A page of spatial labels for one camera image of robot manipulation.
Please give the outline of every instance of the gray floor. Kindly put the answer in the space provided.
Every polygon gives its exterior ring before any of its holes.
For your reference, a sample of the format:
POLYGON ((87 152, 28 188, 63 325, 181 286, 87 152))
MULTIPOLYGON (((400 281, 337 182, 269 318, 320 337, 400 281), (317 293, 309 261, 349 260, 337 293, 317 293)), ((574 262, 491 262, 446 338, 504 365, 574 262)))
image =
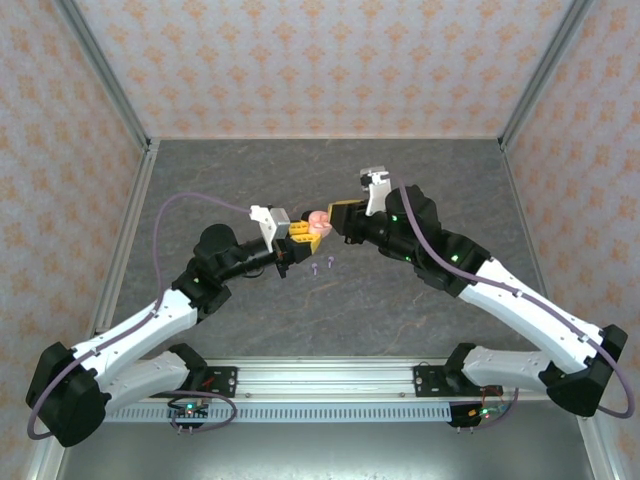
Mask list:
MULTIPOLYGON (((385 165, 433 198, 445 228, 489 249, 538 289, 533 261, 498 144, 490 140, 162 141, 127 266, 114 323, 155 295, 151 232, 170 195, 196 191, 230 203, 285 207, 292 219, 333 201, 364 198, 361 168, 385 165)), ((248 216, 181 200, 159 237, 164 279, 186 266, 200 232, 227 223, 239 241, 259 236, 248 216)), ((232 298, 214 316, 176 336, 205 357, 229 355, 447 356, 461 341, 489 348, 532 346, 488 314, 426 287, 409 265, 371 245, 332 234, 311 261, 280 280, 275 269, 230 282, 232 298), (332 269, 327 257, 336 258, 332 269)))
POLYGON ((473 435, 445 423, 232 424, 193 437, 104 424, 67 450, 58 479, 593 479, 573 415, 551 402, 515 408, 473 435))

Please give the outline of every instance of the orange patterned wallpaper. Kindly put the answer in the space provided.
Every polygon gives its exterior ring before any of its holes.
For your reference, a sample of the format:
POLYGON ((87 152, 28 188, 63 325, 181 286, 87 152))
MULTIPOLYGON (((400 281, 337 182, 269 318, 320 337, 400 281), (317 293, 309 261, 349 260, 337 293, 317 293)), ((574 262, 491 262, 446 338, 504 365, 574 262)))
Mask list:
MULTIPOLYGON (((630 335, 622 364, 640 403, 640 8, 600 0, 509 151, 552 297, 630 335)), ((617 382, 606 403, 624 409, 617 382)), ((640 415, 612 420, 629 467, 640 415)))
POLYGON ((570 0, 80 0, 151 136, 498 137, 570 0))
POLYGON ((0 4, 0 464, 40 352, 88 333, 140 152, 52 0, 0 4))

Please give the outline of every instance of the pink toy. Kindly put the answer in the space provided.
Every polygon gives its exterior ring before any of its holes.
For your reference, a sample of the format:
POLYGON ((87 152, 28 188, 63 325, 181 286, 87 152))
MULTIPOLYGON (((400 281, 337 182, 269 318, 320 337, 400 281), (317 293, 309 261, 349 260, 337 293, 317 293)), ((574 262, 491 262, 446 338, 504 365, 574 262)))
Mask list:
POLYGON ((329 235, 329 233, 331 233, 331 229, 333 228, 329 223, 329 214, 320 210, 311 212, 309 214, 308 221, 309 233, 319 233, 320 235, 322 235, 322 238, 329 235))

